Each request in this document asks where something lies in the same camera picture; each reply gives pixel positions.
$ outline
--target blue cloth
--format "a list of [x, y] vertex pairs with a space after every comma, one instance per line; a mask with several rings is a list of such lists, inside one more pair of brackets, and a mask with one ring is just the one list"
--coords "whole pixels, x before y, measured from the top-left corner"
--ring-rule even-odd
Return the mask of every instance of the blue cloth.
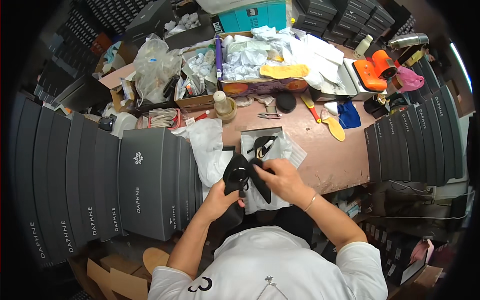
[[355, 106], [353, 106], [352, 100], [337, 105], [337, 109], [338, 122], [342, 125], [343, 129], [360, 127], [360, 116]]

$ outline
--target white bottle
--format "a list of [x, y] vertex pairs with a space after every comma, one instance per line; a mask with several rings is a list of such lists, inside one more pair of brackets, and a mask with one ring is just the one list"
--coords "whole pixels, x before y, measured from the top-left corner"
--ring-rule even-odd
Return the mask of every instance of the white bottle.
[[223, 91], [216, 91], [213, 94], [213, 100], [215, 101], [214, 108], [217, 115], [227, 115], [233, 111], [232, 105]]
[[359, 59], [365, 51], [367, 51], [368, 47], [370, 47], [370, 43], [373, 41], [373, 37], [371, 35], [367, 35], [363, 40], [360, 41], [360, 44], [355, 48], [353, 51], [353, 57]]

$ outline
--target daphne logo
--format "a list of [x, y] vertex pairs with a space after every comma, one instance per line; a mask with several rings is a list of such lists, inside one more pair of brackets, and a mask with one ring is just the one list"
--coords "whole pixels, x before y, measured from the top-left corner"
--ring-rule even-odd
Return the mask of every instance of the daphne logo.
[[136, 165], [141, 165], [143, 159], [144, 159], [144, 157], [142, 156], [142, 154], [140, 152], [135, 153], [135, 156], [133, 157], [133, 160], [135, 161]]

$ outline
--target black round pad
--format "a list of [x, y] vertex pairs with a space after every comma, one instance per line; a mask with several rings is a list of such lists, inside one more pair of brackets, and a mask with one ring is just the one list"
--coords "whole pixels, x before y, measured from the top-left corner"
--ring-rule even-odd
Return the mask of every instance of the black round pad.
[[292, 112], [297, 107], [295, 96], [289, 93], [280, 93], [276, 97], [276, 107], [286, 114]]

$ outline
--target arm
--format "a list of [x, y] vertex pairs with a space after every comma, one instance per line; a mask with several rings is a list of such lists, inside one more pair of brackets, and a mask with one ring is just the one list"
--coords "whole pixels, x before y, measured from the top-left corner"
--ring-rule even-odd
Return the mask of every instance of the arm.
[[272, 159], [264, 162], [264, 169], [272, 169], [275, 175], [255, 167], [260, 178], [267, 183], [273, 193], [302, 210], [308, 208], [307, 214], [332, 241], [337, 251], [355, 241], [367, 242], [367, 237], [357, 224], [347, 214], [317, 194], [314, 189], [306, 186], [295, 167], [287, 159]]
[[239, 200], [239, 191], [234, 191], [225, 196], [224, 189], [225, 183], [223, 180], [212, 186], [204, 203], [193, 216], [179, 242], [173, 248], [167, 267], [183, 271], [192, 279], [196, 278], [210, 224], [219, 218], [235, 201], [238, 201], [241, 207], [245, 206], [243, 201]]

